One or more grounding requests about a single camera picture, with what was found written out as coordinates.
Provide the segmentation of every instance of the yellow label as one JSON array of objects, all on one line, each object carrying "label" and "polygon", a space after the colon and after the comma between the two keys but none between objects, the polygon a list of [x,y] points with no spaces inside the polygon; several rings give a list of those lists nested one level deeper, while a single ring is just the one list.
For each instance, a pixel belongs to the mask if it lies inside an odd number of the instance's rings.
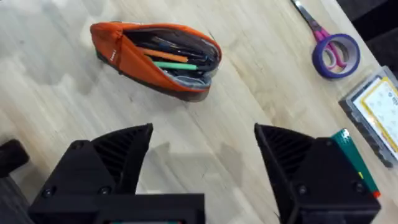
[{"label": "yellow label", "polygon": [[361,99],[361,104],[362,106],[365,108],[365,110],[368,112],[368,114],[370,115],[370,117],[372,117],[372,119],[374,120],[376,126],[381,130],[381,133],[383,135],[383,137],[386,139],[386,141],[389,143],[389,145],[391,146],[391,148],[393,148],[393,150],[395,150],[395,152],[398,152],[398,146],[397,144],[394,142],[393,138],[389,135],[389,133],[386,131],[385,127],[382,125],[382,123],[378,120],[378,118],[376,117],[376,115],[373,113],[373,111],[369,108],[368,104],[365,103],[365,100],[372,94],[375,92],[375,90],[377,90],[382,84],[384,83],[388,83],[388,85],[391,87],[392,91],[396,94],[396,97],[398,98],[398,91],[396,89],[396,87],[394,86],[394,84],[392,84],[392,82],[390,81],[390,79],[388,79],[387,77],[384,77],[376,86],[374,86],[372,88],[371,91],[369,91],[362,99]]}]

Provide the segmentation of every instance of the scissors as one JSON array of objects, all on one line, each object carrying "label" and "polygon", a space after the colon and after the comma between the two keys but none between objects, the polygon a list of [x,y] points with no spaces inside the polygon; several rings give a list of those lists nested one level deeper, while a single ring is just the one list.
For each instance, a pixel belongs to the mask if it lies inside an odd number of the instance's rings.
[{"label": "scissors", "polygon": [[[321,25],[319,25],[319,23],[308,13],[308,11],[303,7],[302,3],[299,0],[291,1],[310,26],[318,43],[330,36],[330,34]],[[331,60],[330,65],[326,65],[329,70],[335,68],[336,66],[339,66],[341,68],[345,68],[347,66],[347,63],[341,59],[334,44],[328,44],[325,52],[328,54]]]}]

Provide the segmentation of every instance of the screw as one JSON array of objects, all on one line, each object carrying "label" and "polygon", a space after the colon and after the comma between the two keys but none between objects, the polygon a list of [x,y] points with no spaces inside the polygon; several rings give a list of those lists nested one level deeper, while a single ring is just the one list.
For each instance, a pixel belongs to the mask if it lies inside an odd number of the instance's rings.
[{"label": "screw", "polygon": [[83,147],[84,142],[83,141],[75,141],[74,143],[72,143],[72,145],[70,146],[72,149],[79,149],[81,147]]},{"label": "screw", "polygon": [[355,191],[357,191],[358,193],[365,193],[365,188],[364,188],[363,184],[356,183],[355,184]]},{"label": "screw", "polygon": [[54,194],[53,189],[45,189],[42,193],[43,198],[49,198]]},{"label": "screw", "polygon": [[111,188],[110,188],[110,187],[103,187],[103,188],[101,188],[101,189],[98,191],[98,193],[99,193],[100,195],[107,195],[107,194],[111,193]]},{"label": "screw", "polygon": [[308,191],[308,189],[307,189],[307,187],[304,186],[304,185],[300,185],[300,186],[298,187],[298,193],[299,193],[300,195],[305,195],[305,194],[307,193],[307,191]]}]

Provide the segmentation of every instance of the white logo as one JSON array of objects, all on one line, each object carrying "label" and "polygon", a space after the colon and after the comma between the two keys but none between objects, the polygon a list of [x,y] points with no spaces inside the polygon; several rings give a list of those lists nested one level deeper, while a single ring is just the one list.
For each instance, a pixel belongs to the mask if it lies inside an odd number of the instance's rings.
[{"label": "white logo", "polygon": [[111,57],[111,62],[113,62],[113,59],[114,59],[115,55],[116,55],[116,50],[113,50],[112,57]]}]

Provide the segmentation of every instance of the tape roll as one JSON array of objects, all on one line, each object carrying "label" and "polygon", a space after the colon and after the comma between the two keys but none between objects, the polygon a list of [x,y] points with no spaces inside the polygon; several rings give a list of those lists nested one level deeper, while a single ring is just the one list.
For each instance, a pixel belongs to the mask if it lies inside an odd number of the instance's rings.
[{"label": "tape roll", "polygon": [[[337,46],[342,46],[341,51],[344,55],[344,60],[347,63],[347,66],[342,69],[342,71],[336,73],[332,72],[330,69],[330,65],[325,65],[323,61],[323,53],[326,52],[329,56],[331,56],[331,51],[327,49],[327,45],[333,42]],[[325,77],[325,78],[344,78],[348,75],[351,75],[358,68],[358,65],[361,61],[361,52],[359,50],[358,43],[347,34],[335,34],[331,35],[321,42],[317,44],[315,50],[312,53],[312,62],[315,66],[317,72]]]}]

